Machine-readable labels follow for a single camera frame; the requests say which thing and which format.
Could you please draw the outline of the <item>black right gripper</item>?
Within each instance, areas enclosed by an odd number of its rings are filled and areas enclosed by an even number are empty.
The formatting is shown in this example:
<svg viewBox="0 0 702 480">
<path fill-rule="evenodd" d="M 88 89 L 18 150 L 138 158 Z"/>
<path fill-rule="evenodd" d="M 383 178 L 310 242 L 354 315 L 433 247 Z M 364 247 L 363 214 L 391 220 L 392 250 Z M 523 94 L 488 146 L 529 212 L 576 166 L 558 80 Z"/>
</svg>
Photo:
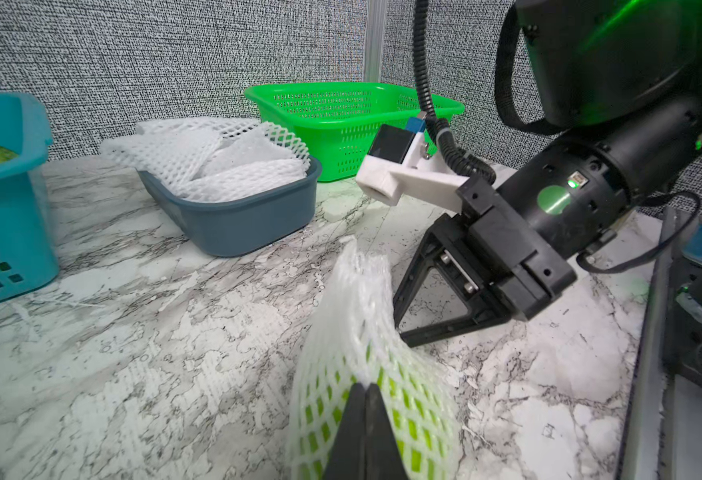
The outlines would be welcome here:
<svg viewBox="0 0 702 480">
<path fill-rule="evenodd" d="M 499 188 L 478 175 L 456 190 L 459 212 L 424 234 L 393 297 L 398 327 L 436 269 L 467 312 L 400 334 L 418 347 L 507 323 L 530 320 L 577 279 L 568 259 L 574 188 L 557 173 L 516 173 Z"/>
</svg>

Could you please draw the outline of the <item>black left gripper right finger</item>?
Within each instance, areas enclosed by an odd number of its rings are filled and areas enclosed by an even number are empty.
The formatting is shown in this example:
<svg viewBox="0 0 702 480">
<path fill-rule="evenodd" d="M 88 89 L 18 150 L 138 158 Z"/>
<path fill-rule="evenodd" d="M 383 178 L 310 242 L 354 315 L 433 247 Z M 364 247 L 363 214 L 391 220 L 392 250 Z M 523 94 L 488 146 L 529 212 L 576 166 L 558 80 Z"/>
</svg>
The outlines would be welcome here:
<svg viewBox="0 0 702 480">
<path fill-rule="evenodd" d="M 371 384 L 365 394 L 364 478 L 408 480 L 380 388 Z"/>
</svg>

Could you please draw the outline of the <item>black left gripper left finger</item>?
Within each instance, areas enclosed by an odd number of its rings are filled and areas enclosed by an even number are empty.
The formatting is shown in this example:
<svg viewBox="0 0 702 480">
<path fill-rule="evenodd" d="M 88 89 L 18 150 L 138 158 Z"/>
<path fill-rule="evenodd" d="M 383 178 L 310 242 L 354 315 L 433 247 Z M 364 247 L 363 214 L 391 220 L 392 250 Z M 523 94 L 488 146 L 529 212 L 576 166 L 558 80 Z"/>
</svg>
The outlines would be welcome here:
<svg viewBox="0 0 702 480">
<path fill-rule="evenodd" d="M 323 479 L 365 478 L 366 388 L 354 384 L 349 392 L 341 423 L 324 469 Z"/>
</svg>

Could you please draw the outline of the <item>green custard apple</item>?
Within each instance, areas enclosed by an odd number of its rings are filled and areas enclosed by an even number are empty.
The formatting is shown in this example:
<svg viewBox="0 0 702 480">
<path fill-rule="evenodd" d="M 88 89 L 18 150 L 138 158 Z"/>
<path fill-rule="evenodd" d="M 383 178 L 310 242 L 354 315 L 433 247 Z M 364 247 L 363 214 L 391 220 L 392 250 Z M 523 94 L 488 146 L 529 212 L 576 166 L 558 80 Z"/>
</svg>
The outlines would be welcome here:
<svg viewBox="0 0 702 480">
<path fill-rule="evenodd" d="M 454 478 L 456 404 L 443 372 L 402 344 L 306 343 L 292 386 L 290 478 Z"/>
</svg>

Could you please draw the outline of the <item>white foam net sleeve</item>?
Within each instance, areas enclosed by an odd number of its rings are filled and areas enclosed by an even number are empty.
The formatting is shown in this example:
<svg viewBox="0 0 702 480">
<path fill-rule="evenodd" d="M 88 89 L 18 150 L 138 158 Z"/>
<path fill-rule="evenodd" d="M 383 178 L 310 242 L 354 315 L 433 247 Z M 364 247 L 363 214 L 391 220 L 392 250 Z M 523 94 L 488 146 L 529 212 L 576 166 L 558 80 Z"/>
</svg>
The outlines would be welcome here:
<svg viewBox="0 0 702 480">
<path fill-rule="evenodd" d="M 460 457 L 459 422 L 446 370 L 412 350 L 394 327 L 386 256 L 342 251 L 293 377 L 285 460 L 293 479 L 319 479 L 338 442 L 354 385 L 380 390 L 396 455 L 411 479 L 452 479 Z"/>
</svg>

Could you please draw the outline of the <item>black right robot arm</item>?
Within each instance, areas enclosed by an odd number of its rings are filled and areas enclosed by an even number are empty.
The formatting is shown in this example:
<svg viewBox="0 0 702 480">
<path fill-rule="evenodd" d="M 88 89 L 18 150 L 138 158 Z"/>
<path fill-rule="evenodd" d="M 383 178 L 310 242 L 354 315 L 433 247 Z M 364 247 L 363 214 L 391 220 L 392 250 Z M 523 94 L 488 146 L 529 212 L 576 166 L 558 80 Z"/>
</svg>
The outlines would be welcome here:
<svg viewBox="0 0 702 480">
<path fill-rule="evenodd" d="M 436 154 L 410 172 L 444 214 L 426 231 L 394 295 L 401 320 L 430 271 L 462 316 L 402 334 L 421 346 L 529 320 L 617 234 L 619 219 L 676 198 L 702 155 L 702 1 L 517 1 L 501 27 L 494 98 L 502 123 L 551 142 L 505 181 L 460 148 L 435 109 L 428 5 L 415 5 L 416 91 Z"/>
</svg>

